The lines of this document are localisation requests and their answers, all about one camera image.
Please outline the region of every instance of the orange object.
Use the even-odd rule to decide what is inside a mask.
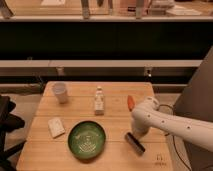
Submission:
[[[130,95],[127,97],[127,105],[128,105],[128,108],[129,108],[129,111],[130,111],[130,112],[131,112],[131,111],[134,109],[134,107],[135,107],[135,101],[134,101],[133,97],[130,96]]]

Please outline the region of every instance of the black chair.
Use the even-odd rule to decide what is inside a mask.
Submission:
[[[25,141],[14,147],[4,150],[5,137],[7,132],[24,127],[24,120],[11,114],[10,112],[16,107],[16,104],[10,101],[9,96],[0,96],[0,168],[5,171],[15,171],[8,157],[20,151]]]

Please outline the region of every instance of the cable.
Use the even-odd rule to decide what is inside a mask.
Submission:
[[[160,106],[159,106],[159,109],[160,109],[160,107],[168,107],[168,108],[170,108],[171,110],[172,110],[172,115],[174,115],[174,109],[173,109],[173,107],[172,106],[170,106],[170,105],[167,105],[167,104],[161,104]],[[176,152],[176,154],[177,154],[177,156],[178,156],[178,158],[180,159],[180,161],[183,163],[183,165],[189,170],[189,171],[192,171],[192,169],[186,164],[186,162],[182,159],[182,157],[180,156],[180,154],[179,154],[179,152],[178,152],[178,150],[177,150],[177,146],[176,146],[176,141],[175,141],[175,136],[174,135],[171,135],[172,136],[172,143],[173,143],[173,146],[174,146],[174,149],[175,149],[175,152]]]
[[[176,141],[175,141],[175,136],[172,135],[172,142],[173,142],[173,146],[174,146],[174,149],[175,149],[175,152],[178,156],[178,158],[180,159],[180,161],[184,164],[184,166],[189,170],[189,171],[192,171],[192,169],[186,164],[186,162],[182,159],[182,157],[180,156],[178,150],[177,150],[177,146],[176,146]]]

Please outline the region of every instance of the wooden table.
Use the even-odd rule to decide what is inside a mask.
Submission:
[[[19,171],[171,171],[172,163],[164,133],[151,128],[140,141],[146,148],[138,156],[125,141],[131,131],[131,113],[127,96],[136,103],[153,96],[150,83],[66,82],[69,102],[59,104],[49,82],[34,117],[27,142],[17,164]],[[105,114],[94,115],[94,93],[97,85],[103,87]],[[61,118],[66,133],[52,139],[47,122],[54,116]],[[80,121],[92,120],[102,125],[106,132],[104,151],[91,163],[82,163],[70,152],[67,138],[70,130]]]

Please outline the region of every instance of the black brush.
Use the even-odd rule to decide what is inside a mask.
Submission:
[[[134,148],[135,152],[138,155],[141,156],[145,152],[146,149],[143,147],[143,145],[130,132],[128,132],[125,135],[125,139]]]

